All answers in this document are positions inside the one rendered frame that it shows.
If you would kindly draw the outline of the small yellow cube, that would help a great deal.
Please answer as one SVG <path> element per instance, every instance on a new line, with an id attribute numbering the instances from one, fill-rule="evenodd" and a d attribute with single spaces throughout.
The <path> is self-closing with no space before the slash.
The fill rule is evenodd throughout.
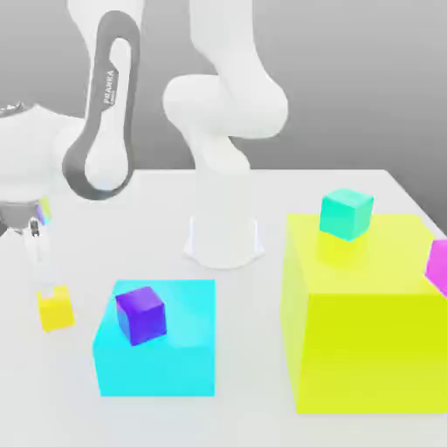
<path id="1" fill-rule="evenodd" d="M 72 302 L 67 285 L 54 286 L 52 296 L 37 292 L 38 310 L 42 328 L 51 332 L 74 325 Z"/>

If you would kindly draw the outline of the small teal cube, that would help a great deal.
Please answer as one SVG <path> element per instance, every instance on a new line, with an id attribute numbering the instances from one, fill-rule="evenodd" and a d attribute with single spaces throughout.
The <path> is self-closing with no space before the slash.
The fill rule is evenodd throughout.
<path id="1" fill-rule="evenodd" d="M 352 189 L 337 189 L 323 196 L 320 230 L 353 241 L 368 231 L 374 198 Z"/>

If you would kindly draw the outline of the large cyan box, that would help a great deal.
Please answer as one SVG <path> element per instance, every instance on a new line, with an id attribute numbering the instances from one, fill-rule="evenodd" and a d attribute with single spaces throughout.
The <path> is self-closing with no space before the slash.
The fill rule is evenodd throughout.
<path id="1" fill-rule="evenodd" d="M 151 287 L 165 304 L 167 333 L 132 346 L 119 326 L 117 295 Z M 93 341 L 103 397 L 215 394 L 216 282 L 119 279 Z"/>

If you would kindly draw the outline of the small magenta cube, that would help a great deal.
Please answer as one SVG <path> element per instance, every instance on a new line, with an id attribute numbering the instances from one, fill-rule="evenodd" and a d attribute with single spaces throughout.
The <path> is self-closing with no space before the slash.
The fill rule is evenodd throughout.
<path id="1" fill-rule="evenodd" d="M 447 239 L 432 241 L 425 277 L 447 299 Z"/>

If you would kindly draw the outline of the large lime yellow box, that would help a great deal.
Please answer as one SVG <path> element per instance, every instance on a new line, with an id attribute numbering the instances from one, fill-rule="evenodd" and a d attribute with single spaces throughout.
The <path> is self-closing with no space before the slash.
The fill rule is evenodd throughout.
<path id="1" fill-rule="evenodd" d="M 424 270 L 433 234 L 376 214 L 348 242 L 286 219 L 280 322 L 300 414 L 447 414 L 447 298 Z"/>

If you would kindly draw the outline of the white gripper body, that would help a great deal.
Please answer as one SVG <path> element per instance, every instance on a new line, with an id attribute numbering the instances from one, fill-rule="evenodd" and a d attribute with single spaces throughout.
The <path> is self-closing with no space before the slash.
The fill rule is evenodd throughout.
<path id="1" fill-rule="evenodd" d="M 33 277 L 39 285 L 54 283 L 55 270 L 52 263 L 50 238 L 46 230 L 34 234 L 31 229 L 23 233 L 24 246 L 32 265 Z"/>

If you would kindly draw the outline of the small purple cube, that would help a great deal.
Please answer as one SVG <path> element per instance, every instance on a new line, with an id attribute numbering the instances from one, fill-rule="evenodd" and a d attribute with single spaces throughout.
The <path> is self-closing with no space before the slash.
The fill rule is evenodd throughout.
<path id="1" fill-rule="evenodd" d="M 132 347 L 167 333 L 165 304 L 150 286 L 115 296 L 121 331 Z"/>

